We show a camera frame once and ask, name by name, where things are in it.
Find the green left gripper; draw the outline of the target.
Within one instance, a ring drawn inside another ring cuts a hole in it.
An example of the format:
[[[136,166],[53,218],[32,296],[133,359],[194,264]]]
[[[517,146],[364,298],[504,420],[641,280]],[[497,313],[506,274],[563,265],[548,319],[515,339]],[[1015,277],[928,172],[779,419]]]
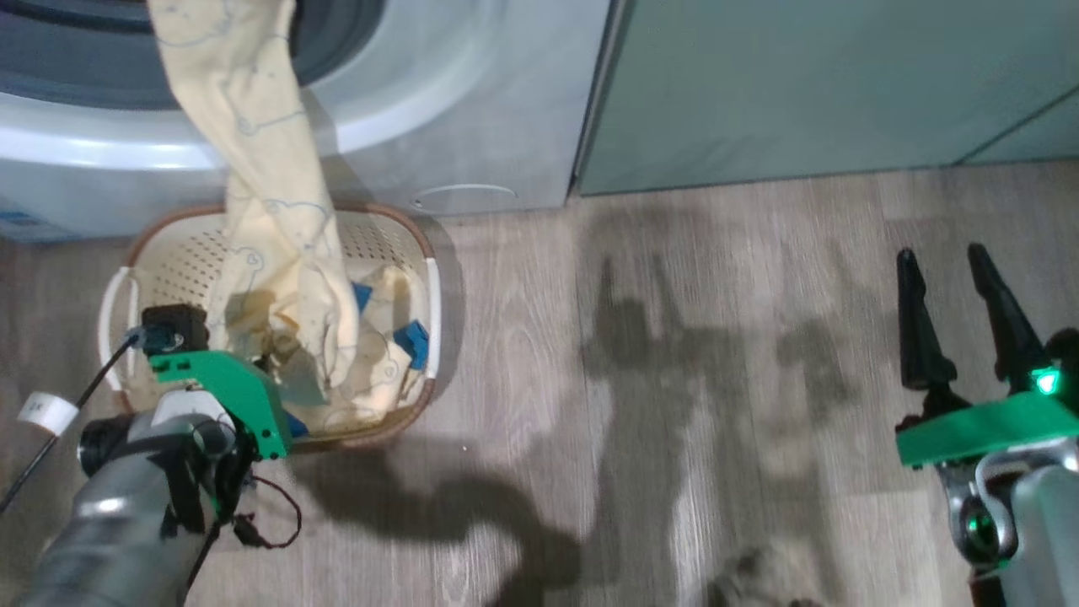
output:
[[[262,459],[284,459],[292,452],[293,434],[273,380],[250,361],[230,351],[181,351],[154,355],[150,368],[162,384],[194,383],[196,392],[181,389],[162,396],[152,423],[203,415],[232,422],[236,434],[250,434]]]

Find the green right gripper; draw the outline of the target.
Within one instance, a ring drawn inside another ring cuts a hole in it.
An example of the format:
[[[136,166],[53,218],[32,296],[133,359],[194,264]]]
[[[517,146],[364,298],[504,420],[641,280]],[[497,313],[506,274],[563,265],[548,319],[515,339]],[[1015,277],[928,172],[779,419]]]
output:
[[[981,243],[971,243],[967,256],[975,291],[991,321],[995,376],[1009,385],[1013,396],[945,412],[898,431],[894,447],[899,461],[910,468],[1079,437],[1079,404],[1037,392],[1037,377],[1048,368],[1048,354],[991,253]],[[948,389],[958,377],[957,369],[941,349],[927,308],[927,285],[910,247],[894,258],[894,273],[901,383],[921,392]]]

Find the cream yellow printed garment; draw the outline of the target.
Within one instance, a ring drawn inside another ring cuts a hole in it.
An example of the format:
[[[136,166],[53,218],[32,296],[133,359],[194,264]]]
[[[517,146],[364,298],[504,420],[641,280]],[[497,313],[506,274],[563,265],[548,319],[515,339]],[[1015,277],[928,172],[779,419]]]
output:
[[[174,98],[228,166],[211,349],[267,360],[311,439],[398,432],[434,395],[432,247],[410,220],[339,218],[290,56],[296,0],[148,0]]]

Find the cream perforated basket brown rim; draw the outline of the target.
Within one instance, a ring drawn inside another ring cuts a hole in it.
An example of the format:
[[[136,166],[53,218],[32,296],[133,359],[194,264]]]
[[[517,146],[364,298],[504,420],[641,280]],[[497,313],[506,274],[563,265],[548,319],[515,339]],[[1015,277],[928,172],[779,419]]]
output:
[[[347,385],[323,391],[309,360],[270,364],[287,414],[303,427],[297,452],[361,449],[390,441],[434,400],[442,350],[442,287],[415,220],[377,204],[349,203],[336,222],[361,305],[361,355]],[[211,303],[228,254],[227,216],[215,207],[177,212],[148,229],[105,289],[96,345],[108,361],[147,308]]]

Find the white front-load washing machine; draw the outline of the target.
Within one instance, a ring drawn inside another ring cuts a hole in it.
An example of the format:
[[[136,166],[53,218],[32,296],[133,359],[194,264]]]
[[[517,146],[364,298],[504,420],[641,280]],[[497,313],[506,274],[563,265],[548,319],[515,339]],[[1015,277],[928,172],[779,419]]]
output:
[[[384,0],[350,61],[303,86],[336,202],[408,212],[421,190],[513,189],[513,210],[566,201],[610,0]],[[220,205],[226,165],[185,111],[0,93],[0,207],[39,242],[128,237]]]

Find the grey rubber door gasket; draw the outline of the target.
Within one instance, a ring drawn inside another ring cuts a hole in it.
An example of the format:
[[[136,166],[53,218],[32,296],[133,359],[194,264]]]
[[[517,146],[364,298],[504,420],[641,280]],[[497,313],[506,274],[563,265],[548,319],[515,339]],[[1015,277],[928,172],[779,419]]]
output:
[[[293,72],[308,85],[350,61],[384,0],[297,0]],[[177,108],[145,0],[0,0],[0,93],[100,109]]]

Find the narrow sage green cabinet panel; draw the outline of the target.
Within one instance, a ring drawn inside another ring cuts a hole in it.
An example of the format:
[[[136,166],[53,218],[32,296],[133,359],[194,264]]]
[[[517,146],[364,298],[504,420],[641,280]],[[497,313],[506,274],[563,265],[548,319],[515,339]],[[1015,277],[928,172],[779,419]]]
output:
[[[980,143],[956,166],[1079,158],[1079,84]]]

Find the blue energy label sticker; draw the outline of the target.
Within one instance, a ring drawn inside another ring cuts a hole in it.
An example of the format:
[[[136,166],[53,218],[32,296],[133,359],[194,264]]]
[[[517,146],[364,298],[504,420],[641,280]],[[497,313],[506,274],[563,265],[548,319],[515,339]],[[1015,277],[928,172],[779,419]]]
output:
[[[0,207],[0,238],[19,243],[39,242],[47,227],[49,224],[35,218],[35,215]]]

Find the wide sage green cabinet panel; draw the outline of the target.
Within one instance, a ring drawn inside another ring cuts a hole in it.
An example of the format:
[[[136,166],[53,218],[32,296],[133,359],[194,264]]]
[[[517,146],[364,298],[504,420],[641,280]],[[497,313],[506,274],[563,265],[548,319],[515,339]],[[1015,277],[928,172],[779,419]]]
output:
[[[584,196],[991,161],[1079,92],[1079,0],[624,0]]]

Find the round drain filter cover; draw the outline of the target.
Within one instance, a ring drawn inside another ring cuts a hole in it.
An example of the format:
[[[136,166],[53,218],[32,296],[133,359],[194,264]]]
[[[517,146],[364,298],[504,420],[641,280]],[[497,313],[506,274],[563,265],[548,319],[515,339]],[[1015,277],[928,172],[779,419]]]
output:
[[[411,198],[410,207],[428,215],[462,215],[513,210],[518,202],[513,189],[474,183],[421,190]]]

